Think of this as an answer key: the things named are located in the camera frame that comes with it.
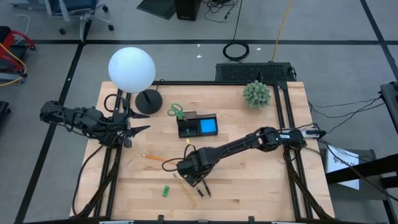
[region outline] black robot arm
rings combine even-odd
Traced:
[[[269,152],[277,149],[282,144],[294,149],[301,149],[307,145],[301,131],[298,129],[282,132],[275,128],[265,127],[219,147],[203,147],[194,150],[184,160],[177,163],[177,171],[194,187],[225,157],[247,149],[259,149]]]
[[[65,126],[68,132],[76,132],[74,128],[79,129],[81,133],[78,134],[97,139],[100,144],[110,148],[116,148],[122,144],[119,141],[119,135],[123,134],[124,147],[131,147],[130,137],[134,137],[150,126],[130,128],[129,118],[149,118],[149,116],[133,112],[129,103],[124,98],[122,99],[124,111],[122,113],[110,111],[113,115],[107,118],[94,107],[70,109],[61,106],[57,101],[48,101],[40,110],[40,120],[48,124]]]

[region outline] wooden table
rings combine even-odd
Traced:
[[[288,83],[289,95],[296,126],[312,122],[307,97],[301,82]],[[217,136],[190,138],[197,149],[205,146],[220,146],[244,137],[261,126],[279,128],[274,91],[271,90],[271,105],[263,110],[246,108],[242,90],[244,86],[218,85],[161,85],[163,107],[148,119],[134,119],[132,126],[151,125],[132,140],[132,148],[123,149],[118,174],[112,219],[156,220],[164,215],[165,220],[225,220],[247,221],[255,216],[256,221],[294,221],[292,199],[283,148],[272,152],[251,149],[220,161],[206,178],[212,198],[203,200],[194,188],[183,181],[184,186],[197,204],[192,204],[173,178],[172,173],[161,168],[161,162],[141,157],[141,154],[170,159],[182,157],[186,139],[178,138],[175,117],[167,115],[173,102],[180,103],[185,111],[198,114],[216,113],[219,132]],[[117,88],[104,82],[99,94],[97,109],[105,116],[103,101]],[[287,122],[283,94],[280,93],[284,118]],[[135,96],[131,105],[134,111]],[[109,99],[112,108],[114,100]],[[318,150],[316,140],[308,140],[308,147]],[[96,140],[89,140],[85,159],[98,148]],[[80,211],[98,188],[105,150],[89,161],[81,176],[76,198]],[[334,217],[328,186],[318,154],[303,149],[302,160],[309,191],[325,211]],[[162,197],[165,185],[170,186],[169,196]],[[205,193],[202,184],[198,187]],[[104,194],[101,214],[104,214],[108,193]],[[299,197],[301,214],[305,217],[302,197]]]

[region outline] white cable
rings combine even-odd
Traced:
[[[25,32],[25,35],[27,35],[27,33],[29,32],[29,28],[30,28],[30,21],[31,21],[30,17],[27,16],[27,15],[23,15],[23,14],[15,14],[15,16],[23,16],[23,17],[28,18],[29,21],[28,21],[28,23],[27,23],[26,32]],[[21,37],[21,38],[16,42],[16,44],[18,44],[19,42],[21,42],[23,39],[24,39],[24,37]]]

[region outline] green plant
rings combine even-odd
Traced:
[[[249,83],[243,90],[243,97],[248,108],[261,109],[269,105],[271,95],[267,85],[255,81]]]

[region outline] yellow pencil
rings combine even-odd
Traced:
[[[188,191],[185,189],[184,185],[182,185],[180,179],[178,179],[178,177],[177,177],[175,174],[173,174],[173,176],[174,176],[175,180],[178,182],[178,184],[180,184],[182,190],[185,192],[185,195],[188,197],[189,201],[191,201],[193,207],[196,208],[196,207],[197,207],[196,203],[193,201],[191,195],[189,195],[189,193],[188,193]]]
[[[145,158],[148,158],[148,159],[154,159],[154,160],[157,160],[157,161],[160,161],[160,162],[165,162],[165,161],[167,161],[167,159],[163,159],[163,158],[160,158],[160,157],[157,157],[157,156],[150,156],[150,155],[146,155],[146,154],[142,154],[141,156],[142,156],[142,157],[145,157]],[[170,161],[170,162],[168,162],[168,163],[177,165],[174,161]]]

